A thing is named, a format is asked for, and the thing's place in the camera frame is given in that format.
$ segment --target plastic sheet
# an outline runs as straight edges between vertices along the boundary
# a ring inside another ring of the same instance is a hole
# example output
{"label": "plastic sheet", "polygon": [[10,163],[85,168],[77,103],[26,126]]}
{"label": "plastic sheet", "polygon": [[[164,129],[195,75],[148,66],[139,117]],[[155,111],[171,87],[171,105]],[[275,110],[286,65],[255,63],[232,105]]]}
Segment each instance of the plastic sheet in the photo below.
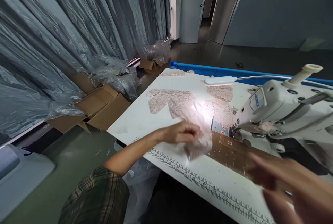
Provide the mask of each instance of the plastic sheet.
{"label": "plastic sheet", "polygon": [[[57,100],[77,89],[68,77],[97,68],[95,55],[127,62],[141,43],[170,35],[168,0],[1,0],[0,12],[0,143],[50,109],[75,115]],[[138,80],[115,80],[136,97]]]}
{"label": "plastic sheet", "polygon": [[108,84],[130,101],[138,98],[140,79],[134,67],[126,67],[127,62],[105,55],[94,57],[96,67],[90,75],[95,85]]}
{"label": "plastic sheet", "polygon": [[103,80],[110,75],[123,75],[128,73],[127,62],[111,56],[96,55],[92,59],[91,64],[94,70],[90,77],[94,80]]}
{"label": "plastic sheet", "polygon": [[129,73],[121,76],[110,76],[107,78],[106,83],[133,102],[139,96],[138,87],[141,82],[136,75],[135,67],[128,67],[127,69]]}
{"label": "plastic sheet", "polygon": [[159,168],[142,157],[123,176],[130,193],[124,224],[140,224],[142,222],[160,171]]}
{"label": "plastic sheet", "polygon": [[200,155],[206,154],[212,149],[213,140],[211,126],[204,117],[204,108],[194,103],[194,106],[174,104],[170,110],[176,112],[183,120],[200,127],[202,135],[193,143],[187,143],[184,146],[187,158],[196,159]]}
{"label": "plastic sheet", "polygon": [[143,44],[138,50],[140,57],[148,61],[167,63],[171,58],[171,39],[157,41],[154,45]]}
{"label": "plastic sheet", "polygon": [[51,102],[50,112],[45,120],[55,119],[64,115],[85,116],[85,114],[74,105],[81,101],[84,95],[85,94],[79,90],[63,94],[60,99]]}

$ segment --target plastic bag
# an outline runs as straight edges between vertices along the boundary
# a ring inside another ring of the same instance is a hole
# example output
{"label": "plastic bag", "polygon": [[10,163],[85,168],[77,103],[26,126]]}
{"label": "plastic bag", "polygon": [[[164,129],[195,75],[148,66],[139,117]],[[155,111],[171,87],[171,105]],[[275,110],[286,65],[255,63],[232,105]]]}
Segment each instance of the plastic bag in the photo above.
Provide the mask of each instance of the plastic bag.
{"label": "plastic bag", "polygon": [[143,44],[138,50],[140,58],[148,61],[167,63],[171,58],[171,39],[157,41],[154,45]]}
{"label": "plastic bag", "polygon": [[142,157],[123,176],[130,193],[124,224],[142,222],[160,171],[154,164]]}
{"label": "plastic bag", "polygon": [[85,116],[85,114],[75,107],[75,103],[82,100],[84,93],[82,91],[63,94],[62,97],[50,103],[50,112],[45,120],[55,119],[60,116]]}
{"label": "plastic bag", "polygon": [[193,107],[188,105],[179,106],[174,103],[170,110],[187,122],[198,125],[202,132],[202,135],[195,142],[185,144],[184,149],[187,158],[193,160],[209,152],[213,147],[213,139],[211,126],[207,121],[211,122],[212,119],[205,119],[203,107],[196,103],[194,103]]}
{"label": "plastic bag", "polygon": [[113,89],[123,94],[130,101],[138,98],[140,79],[134,67],[127,67],[127,62],[105,55],[96,55],[94,58],[90,78],[95,86],[108,84]]}
{"label": "plastic bag", "polygon": [[140,86],[140,79],[136,75],[135,67],[127,67],[129,73],[122,76],[111,75],[105,81],[106,84],[113,89],[122,93],[131,102],[138,98],[138,87]]}
{"label": "plastic bag", "polygon": [[92,74],[95,79],[104,79],[108,75],[121,75],[127,72],[127,61],[106,56],[95,55],[91,61]]}

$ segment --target blue plastic edge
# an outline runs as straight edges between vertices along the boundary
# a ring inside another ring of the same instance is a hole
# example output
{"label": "blue plastic edge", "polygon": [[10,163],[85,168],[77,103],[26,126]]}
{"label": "blue plastic edge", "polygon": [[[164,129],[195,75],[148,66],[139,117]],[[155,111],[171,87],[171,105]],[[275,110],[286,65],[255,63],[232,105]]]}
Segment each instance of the blue plastic edge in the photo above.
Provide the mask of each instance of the blue plastic edge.
{"label": "blue plastic edge", "polygon": [[[215,76],[215,77],[218,76],[244,77],[244,76],[255,76],[255,75],[277,75],[277,76],[292,77],[290,75],[280,75],[280,74],[255,72],[255,71],[239,70],[239,69],[217,68],[217,67],[195,65],[195,64],[183,64],[177,62],[171,62],[171,65],[172,65],[171,69],[177,68],[183,71],[189,71],[192,69],[196,74],[205,75],[205,76]],[[262,85],[269,80],[270,80],[269,78],[254,78],[248,80],[239,80],[238,82],[251,85]],[[332,80],[318,79],[318,78],[308,78],[307,80],[333,86]]]}

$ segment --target cardboard box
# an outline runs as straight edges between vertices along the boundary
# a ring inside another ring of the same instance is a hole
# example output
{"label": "cardboard box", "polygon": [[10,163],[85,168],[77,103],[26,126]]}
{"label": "cardboard box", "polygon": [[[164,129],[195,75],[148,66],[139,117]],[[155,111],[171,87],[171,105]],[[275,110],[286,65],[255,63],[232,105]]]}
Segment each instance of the cardboard box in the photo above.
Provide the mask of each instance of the cardboard box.
{"label": "cardboard box", "polygon": [[113,90],[110,86],[106,85],[94,89],[80,102],[76,103],[75,106],[78,109],[82,110],[89,118],[92,118],[109,102],[111,102],[117,95],[118,93],[115,90]]}
{"label": "cardboard box", "polygon": [[89,76],[84,72],[77,73],[70,79],[86,94],[89,94],[95,89],[95,86],[89,80]]}
{"label": "cardboard box", "polygon": [[165,69],[165,64],[141,59],[139,67],[143,68],[147,74],[159,75]]}
{"label": "cardboard box", "polygon": [[76,76],[77,80],[74,82],[81,90],[89,92],[75,106],[87,116],[61,116],[46,121],[61,133],[66,133],[75,125],[80,126],[90,134],[87,125],[106,131],[130,105],[122,94],[108,85],[91,90],[92,83],[89,81],[88,75],[83,74]]}

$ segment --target gray curtain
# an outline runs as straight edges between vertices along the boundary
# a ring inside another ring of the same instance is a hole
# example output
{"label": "gray curtain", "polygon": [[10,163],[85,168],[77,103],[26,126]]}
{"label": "gray curtain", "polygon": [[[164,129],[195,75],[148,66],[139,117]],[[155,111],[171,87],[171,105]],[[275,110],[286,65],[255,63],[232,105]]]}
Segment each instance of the gray curtain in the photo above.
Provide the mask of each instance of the gray curtain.
{"label": "gray curtain", "polygon": [[97,55],[131,60],[170,36],[169,0],[0,0],[0,143],[78,94]]}

